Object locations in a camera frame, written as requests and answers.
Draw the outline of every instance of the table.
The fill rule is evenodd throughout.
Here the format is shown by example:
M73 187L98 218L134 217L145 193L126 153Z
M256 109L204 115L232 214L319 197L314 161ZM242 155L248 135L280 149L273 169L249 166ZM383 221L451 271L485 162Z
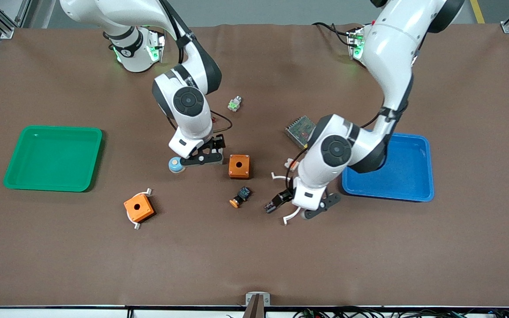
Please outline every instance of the table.
M271 171L299 151L284 127L329 113L361 125L380 88L316 26L194 32L224 75L208 101L234 123L225 154L251 155L251 180L229 179L225 165L168 171L173 131L150 89L176 61L173 42L162 64L131 74L99 30L18 29L2 41L0 305L235 304L263 290L276 305L509 306L509 35L498 25L430 34L414 66L396 131L430 140L433 201L343 197L288 226L291 205L262 209L283 190ZM4 188L27 125L101 129L93 188ZM234 209L243 185L254 194ZM158 215L134 230L123 202L148 187Z

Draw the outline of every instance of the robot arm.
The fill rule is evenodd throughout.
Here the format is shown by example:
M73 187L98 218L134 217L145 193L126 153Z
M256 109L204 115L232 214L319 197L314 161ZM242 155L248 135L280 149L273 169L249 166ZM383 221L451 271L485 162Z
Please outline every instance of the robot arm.
M219 88L220 69L166 0L61 0L61 4L74 20L102 27L120 62L130 71L147 70L159 58L151 60L154 46L147 45L154 42L149 39L155 33L135 26L158 26L171 34L180 52L179 64L155 78L152 88L164 114L178 123L168 146L184 158L184 166L222 162L223 137L212 137L205 98ZM183 52L188 56L185 62Z
M180 64L155 78L152 87L164 114L178 123L168 146L184 158L182 165L222 162L220 149L224 143L214 142L212 117L205 98L219 88L221 71L194 33L165 0L97 0L97 5L116 23L160 26L176 40L178 49L186 52L188 59L182 63L180 55ZM202 148L211 152L203 155ZM198 154L190 158L195 151Z
M380 85L384 103L372 131L335 114L319 120L293 180L292 203L298 207L319 209L325 188L345 167L367 173L384 165L388 142L408 104L418 48L427 32L440 32L449 25L464 2L372 1L384 9L376 23L365 29L359 58Z

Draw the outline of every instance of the green led light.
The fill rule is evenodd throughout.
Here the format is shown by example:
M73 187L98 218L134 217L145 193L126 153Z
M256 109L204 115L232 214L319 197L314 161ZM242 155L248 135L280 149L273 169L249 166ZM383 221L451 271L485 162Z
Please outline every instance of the green led light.
M158 50L154 48L154 46L151 48L150 46L147 46L147 49L148 49L148 52L149 52L149 56L150 56L150 59L153 61L153 62L156 62L160 59L160 57L158 56Z
M119 53L117 53L117 49L113 48L113 52L115 52L115 56L117 56L117 61L121 63L121 58L119 57Z
M362 56L362 47L364 46L364 42L361 42L361 44L355 48L355 53L353 54L353 56L355 58L361 58Z

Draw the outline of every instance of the orange square block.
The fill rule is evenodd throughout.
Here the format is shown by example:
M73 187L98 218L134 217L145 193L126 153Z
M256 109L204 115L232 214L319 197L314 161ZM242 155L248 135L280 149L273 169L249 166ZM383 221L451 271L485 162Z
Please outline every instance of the orange square block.
M249 155L229 156L229 178L249 179L251 177L251 158Z
M125 201L125 209L133 222L139 223L154 214L154 210L148 201L147 195L140 193Z

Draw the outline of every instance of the white bracket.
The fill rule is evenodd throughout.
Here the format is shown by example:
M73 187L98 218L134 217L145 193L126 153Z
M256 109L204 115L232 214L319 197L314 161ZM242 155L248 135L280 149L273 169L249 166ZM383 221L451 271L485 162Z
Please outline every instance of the white bracket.
M251 291L247 292L245 295L245 306L248 306L249 302L251 301L251 298L255 296L256 294L260 294L262 296L263 304L265 307L270 306L270 294L268 292L264 291Z
M502 27L502 30L505 34L509 34L509 29L505 27L504 22L500 21L500 26Z
M0 39L1 40L10 40L10 39L13 38L14 32L15 32L15 28L11 28L11 32L8 33L8 34L2 33L1 36L0 36Z

